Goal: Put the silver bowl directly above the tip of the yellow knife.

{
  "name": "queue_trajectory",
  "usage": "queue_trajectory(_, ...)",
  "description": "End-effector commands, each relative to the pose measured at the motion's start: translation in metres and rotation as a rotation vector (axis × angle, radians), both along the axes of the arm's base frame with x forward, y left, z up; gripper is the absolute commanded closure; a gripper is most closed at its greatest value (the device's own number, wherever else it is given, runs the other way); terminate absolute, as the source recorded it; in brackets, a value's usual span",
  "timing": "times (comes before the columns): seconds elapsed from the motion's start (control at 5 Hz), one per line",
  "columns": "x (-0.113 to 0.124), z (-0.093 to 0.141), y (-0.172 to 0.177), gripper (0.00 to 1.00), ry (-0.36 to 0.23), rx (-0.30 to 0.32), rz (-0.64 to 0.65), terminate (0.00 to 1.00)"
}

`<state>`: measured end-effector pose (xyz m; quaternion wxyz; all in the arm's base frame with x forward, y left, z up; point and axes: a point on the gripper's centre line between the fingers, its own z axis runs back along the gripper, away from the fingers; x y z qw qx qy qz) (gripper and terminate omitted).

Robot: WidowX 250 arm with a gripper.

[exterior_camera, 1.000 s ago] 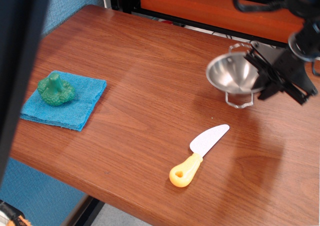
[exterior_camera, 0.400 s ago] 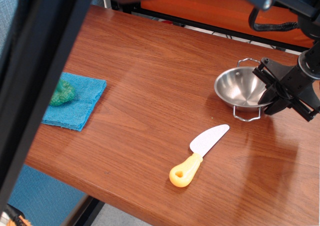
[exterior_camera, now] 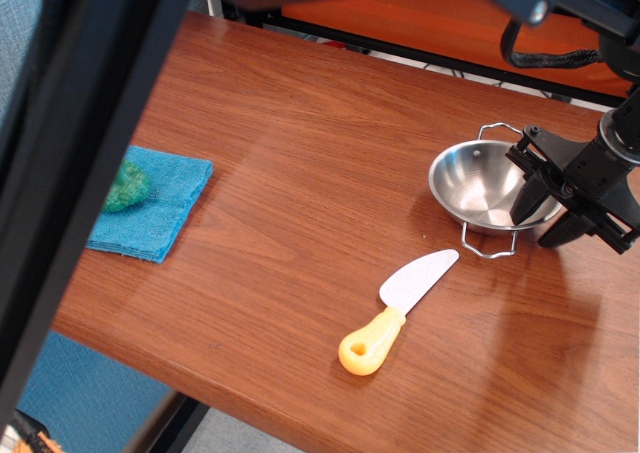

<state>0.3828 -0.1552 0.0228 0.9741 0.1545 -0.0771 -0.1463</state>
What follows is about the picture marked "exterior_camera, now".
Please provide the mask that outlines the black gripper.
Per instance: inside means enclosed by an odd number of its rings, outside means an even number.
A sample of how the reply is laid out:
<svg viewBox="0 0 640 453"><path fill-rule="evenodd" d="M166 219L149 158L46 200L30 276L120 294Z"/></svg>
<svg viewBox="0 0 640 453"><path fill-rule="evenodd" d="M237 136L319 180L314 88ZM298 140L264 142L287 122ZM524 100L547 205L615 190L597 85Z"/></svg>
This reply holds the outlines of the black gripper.
<svg viewBox="0 0 640 453"><path fill-rule="evenodd" d="M628 184L639 165L637 122L602 122L584 143L529 125L506 156L524 172L510 209L514 225L551 219L555 200L566 209L538 240L541 247L589 235L622 254L639 238L639 203Z"/></svg>

